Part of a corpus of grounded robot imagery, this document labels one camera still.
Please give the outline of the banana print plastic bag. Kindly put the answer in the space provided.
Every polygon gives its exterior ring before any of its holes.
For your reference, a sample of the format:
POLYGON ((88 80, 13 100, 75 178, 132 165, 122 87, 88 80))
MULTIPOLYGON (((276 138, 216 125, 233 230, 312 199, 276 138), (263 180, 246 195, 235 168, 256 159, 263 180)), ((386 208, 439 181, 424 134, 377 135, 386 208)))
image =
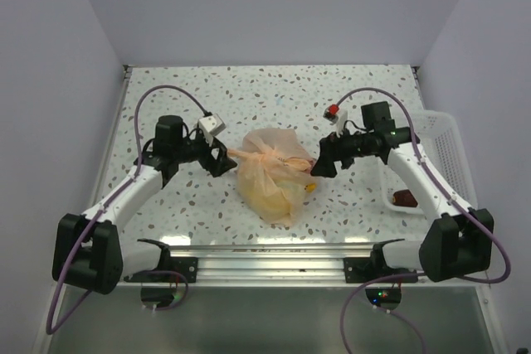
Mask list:
POLYGON ((239 149, 227 151, 236 159, 236 189, 265 223, 293 226, 304 203, 318 186, 310 175, 314 158, 301 145, 294 129, 256 129, 239 149))

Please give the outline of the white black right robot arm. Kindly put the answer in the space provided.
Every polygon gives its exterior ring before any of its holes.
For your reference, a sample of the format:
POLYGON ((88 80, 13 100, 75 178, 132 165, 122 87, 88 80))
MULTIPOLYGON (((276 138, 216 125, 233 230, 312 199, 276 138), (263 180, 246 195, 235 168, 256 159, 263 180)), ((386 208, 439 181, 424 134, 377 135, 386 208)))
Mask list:
POLYGON ((368 262, 359 268, 362 276, 385 282, 411 271, 440 282, 487 270, 493 216, 486 209, 476 210, 451 188, 433 167, 412 126, 396 124, 387 102, 364 105, 362 115, 363 130, 350 133, 347 114, 338 105, 324 111, 336 130, 320 139, 311 175, 334 178, 337 162, 348 169, 358 158, 378 158, 402 179, 430 223, 420 241, 397 239, 375 244, 368 262))

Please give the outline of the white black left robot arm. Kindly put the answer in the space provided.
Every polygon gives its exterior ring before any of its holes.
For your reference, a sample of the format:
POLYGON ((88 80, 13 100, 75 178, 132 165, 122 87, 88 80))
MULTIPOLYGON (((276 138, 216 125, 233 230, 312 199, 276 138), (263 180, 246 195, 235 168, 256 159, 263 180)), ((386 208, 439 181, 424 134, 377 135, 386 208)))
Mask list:
POLYGON ((175 271, 168 245, 139 239, 121 244, 119 233, 144 203, 162 191, 184 163, 198 163, 212 177, 236 167, 217 138, 225 128, 208 113, 189 130, 183 119, 158 119, 154 136, 141 149, 134 169, 102 200, 80 215, 66 214, 58 223, 52 278, 89 292, 110 293, 117 283, 136 274, 164 281, 175 271))

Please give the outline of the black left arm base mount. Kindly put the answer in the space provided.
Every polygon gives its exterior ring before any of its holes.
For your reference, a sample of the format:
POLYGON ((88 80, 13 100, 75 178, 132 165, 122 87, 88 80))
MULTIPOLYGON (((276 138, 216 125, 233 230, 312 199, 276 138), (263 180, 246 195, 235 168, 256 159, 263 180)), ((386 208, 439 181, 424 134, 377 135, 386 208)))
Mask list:
POLYGON ((198 258, 174 257, 170 246, 157 240, 139 239, 122 248, 122 279, 130 283, 179 283, 197 280, 198 258))

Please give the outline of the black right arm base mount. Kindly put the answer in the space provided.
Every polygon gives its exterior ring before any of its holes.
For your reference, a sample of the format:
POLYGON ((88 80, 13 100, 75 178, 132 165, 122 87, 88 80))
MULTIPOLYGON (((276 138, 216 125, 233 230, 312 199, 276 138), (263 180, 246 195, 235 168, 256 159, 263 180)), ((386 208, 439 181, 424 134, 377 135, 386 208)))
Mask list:
POLYGON ((361 284, 368 281, 393 276, 392 283, 414 284, 418 282, 418 273, 404 268, 392 269, 384 260, 382 248, 403 239, 387 240, 374 244, 365 257, 343 258, 343 274, 347 284, 361 284))

